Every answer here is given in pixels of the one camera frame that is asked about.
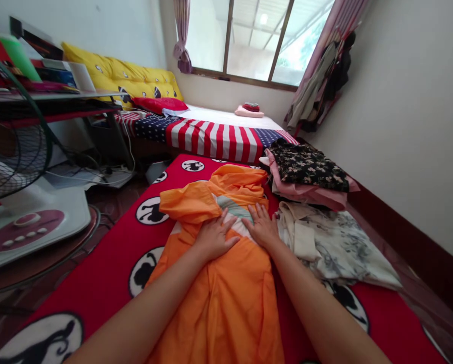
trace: pink curtain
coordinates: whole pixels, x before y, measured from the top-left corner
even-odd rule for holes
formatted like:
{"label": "pink curtain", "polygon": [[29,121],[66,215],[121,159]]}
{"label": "pink curtain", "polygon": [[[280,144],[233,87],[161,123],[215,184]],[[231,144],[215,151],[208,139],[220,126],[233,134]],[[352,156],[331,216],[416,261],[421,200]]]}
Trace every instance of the pink curtain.
{"label": "pink curtain", "polygon": [[301,95],[306,82],[314,74],[324,49],[333,41],[345,39],[354,30],[364,12],[368,0],[336,0],[332,6],[326,25],[322,30],[311,60],[307,65],[302,81],[293,97],[292,103]]}
{"label": "pink curtain", "polygon": [[179,40],[174,45],[174,58],[177,67],[182,73],[191,73],[192,65],[189,53],[186,50],[187,29],[189,27],[189,0],[174,0],[174,14],[176,16],[177,37]]}

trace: fan button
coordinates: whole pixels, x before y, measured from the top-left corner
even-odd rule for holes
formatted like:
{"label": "fan button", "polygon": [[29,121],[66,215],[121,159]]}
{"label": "fan button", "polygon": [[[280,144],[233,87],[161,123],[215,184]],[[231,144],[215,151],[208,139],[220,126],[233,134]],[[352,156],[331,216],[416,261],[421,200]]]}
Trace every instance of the fan button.
{"label": "fan button", "polygon": [[24,226],[34,224],[35,222],[38,222],[40,219],[41,219],[41,216],[39,216],[37,213],[27,214],[27,215],[21,216],[16,221],[14,221],[14,225],[19,228],[22,228]]}

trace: floral black shirt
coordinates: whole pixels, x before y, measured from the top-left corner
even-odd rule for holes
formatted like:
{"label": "floral black shirt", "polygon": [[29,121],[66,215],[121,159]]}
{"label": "floral black shirt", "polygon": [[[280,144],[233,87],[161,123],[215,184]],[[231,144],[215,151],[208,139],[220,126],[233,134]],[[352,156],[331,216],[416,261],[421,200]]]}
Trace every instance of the floral black shirt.
{"label": "floral black shirt", "polygon": [[321,151],[307,144],[294,145],[284,139],[274,141],[269,149],[275,156],[283,182],[349,192],[346,172]]}

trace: orange garment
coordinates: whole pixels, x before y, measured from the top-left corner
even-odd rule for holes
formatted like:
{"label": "orange garment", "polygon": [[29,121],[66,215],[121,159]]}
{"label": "orange garment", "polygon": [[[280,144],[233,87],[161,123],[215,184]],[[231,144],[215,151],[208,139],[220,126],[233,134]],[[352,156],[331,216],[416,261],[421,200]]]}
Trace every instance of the orange garment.
{"label": "orange garment", "polygon": [[[221,215],[250,218],[263,198],[262,170],[226,164],[208,182],[161,192],[160,210],[180,222],[147,285],[194,244],[202,222]],[[198,274],[150,355],[149,363],[284,363],[277,298],[268,254],[238,219],[226,238],[241,236]]]}

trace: red pillow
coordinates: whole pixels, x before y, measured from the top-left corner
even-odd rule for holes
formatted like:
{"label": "red pillow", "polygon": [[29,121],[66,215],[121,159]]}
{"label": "red pillow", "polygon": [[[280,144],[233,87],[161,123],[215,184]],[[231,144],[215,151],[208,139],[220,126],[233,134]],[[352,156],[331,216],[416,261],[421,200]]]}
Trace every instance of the red pillow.
{"label": "red pillow", "polygon": [[183,112],[189,110],[187,105],[181,100],[175,98],[135,98],[133,99],[134,104],[159,115],[180,115]]}

